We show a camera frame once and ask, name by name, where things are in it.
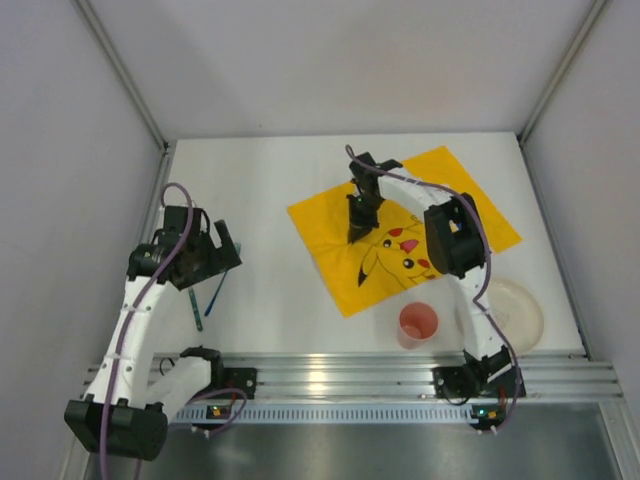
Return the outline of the blue plastic fork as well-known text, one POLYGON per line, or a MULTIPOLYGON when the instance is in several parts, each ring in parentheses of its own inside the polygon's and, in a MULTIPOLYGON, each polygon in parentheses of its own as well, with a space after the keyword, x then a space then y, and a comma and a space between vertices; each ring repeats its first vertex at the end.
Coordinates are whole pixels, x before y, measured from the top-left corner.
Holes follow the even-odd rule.
MULTIPOLYGON (((239 256, 240 253, 241 253, 241 250, 242 250, 242 244, 240 242, 235 242, 234 243, 234 247, 235 247, 236 253, 239 256)), ((217 285, 217 288, 214 291, 214 294, 213 294, 213 296, 212 296, 207 308, 205 309, 205 313, 204 313, 205 317, 209 317, 211 315, 211 312, 212 312, 212 310, 214 308, 214 305, 215 305, 215 303, 217 301, 218 296, 220 295, 221 289, 222 289, 222 287, 223 287, 223 285, 225 283, 225 280, 226 280, 229 272, 230 272, 230 270, 227 270, 222 274, 221 279, 220 279, 220 281, 219 281, 219 283, 217 285)))

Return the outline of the yellow Pikachu cloth placemat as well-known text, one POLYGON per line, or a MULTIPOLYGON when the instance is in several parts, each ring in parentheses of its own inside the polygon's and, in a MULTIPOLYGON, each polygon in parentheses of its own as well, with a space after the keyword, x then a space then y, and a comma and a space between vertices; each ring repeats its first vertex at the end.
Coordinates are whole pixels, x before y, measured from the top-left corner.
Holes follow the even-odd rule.
MULTIPOLYGON (((446 147, 409 158, 403 165, 424 181, 471 194, 494 253, 521 242, 519 233, 446 147)), ((394 202, 382 204, 377 229, 350 244, 347 196, 353 191, 354 186, 347 182, 288 208, 345 317, 440 276, 427 255, 422 221, 394 202)))

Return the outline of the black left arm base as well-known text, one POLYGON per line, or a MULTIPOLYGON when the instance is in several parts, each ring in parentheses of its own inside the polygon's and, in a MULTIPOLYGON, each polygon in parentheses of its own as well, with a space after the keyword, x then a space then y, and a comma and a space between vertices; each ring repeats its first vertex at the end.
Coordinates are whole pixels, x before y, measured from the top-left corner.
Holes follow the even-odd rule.
POLYGON ((216 394, 218 398, 241 399, 239 393, 232 392, 232 389, 242 391, 249 400, 255 398, 258 385, 258 370, 251 367, 225 367, 212 385, 198 391, 193 399, 211 398, 216 394))

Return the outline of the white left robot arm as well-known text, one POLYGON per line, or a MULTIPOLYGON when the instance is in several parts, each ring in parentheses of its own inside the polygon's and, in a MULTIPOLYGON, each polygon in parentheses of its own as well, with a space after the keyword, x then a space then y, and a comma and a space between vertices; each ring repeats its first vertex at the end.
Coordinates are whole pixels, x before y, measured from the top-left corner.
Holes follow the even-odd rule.
POLYGON ((154 357, 169 324, 171 304, 189 288, 240 266, 227 225, 197 207, 168 206, 149 243, 130 254, 120 316, 96 376, 64 421, 94 454, 152 461, 161 452, 170 421, 192 401, 221 396, 234 418, 253 398, 257 372, 227 368, 215 349, 191 346, 169 371, 150 380, 154 357))

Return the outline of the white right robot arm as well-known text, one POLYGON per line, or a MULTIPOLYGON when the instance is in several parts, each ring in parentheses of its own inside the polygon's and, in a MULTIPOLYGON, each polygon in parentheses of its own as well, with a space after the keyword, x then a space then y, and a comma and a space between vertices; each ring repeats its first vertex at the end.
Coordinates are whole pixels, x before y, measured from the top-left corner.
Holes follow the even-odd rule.
POLYGON ((347 241, 354 244, 380 227, 378 211, 386 201, 413 214, 425 227, 431 267, 450 279, 458 295, 460 370, 468 387, 480 391, 500 376, 516 373, 517 356, 489 308, 491 251, 473 197, 422 181, 396 160, 378 163, 368 152, 357 155, 350 146, 345 150, 355 187, 347 196, 347 241))

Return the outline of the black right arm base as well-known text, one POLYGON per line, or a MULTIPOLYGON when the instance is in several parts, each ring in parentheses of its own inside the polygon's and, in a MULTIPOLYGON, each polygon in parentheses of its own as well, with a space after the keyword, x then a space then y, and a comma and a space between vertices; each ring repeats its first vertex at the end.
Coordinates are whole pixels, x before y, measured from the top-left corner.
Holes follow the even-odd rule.
POLYGON ((526 395, 520 368, 506 346, 493 355, 475 358, 463 351, 463 363, 433 369, 436 397, 449 401, 477 398, 522 398, 526 395))

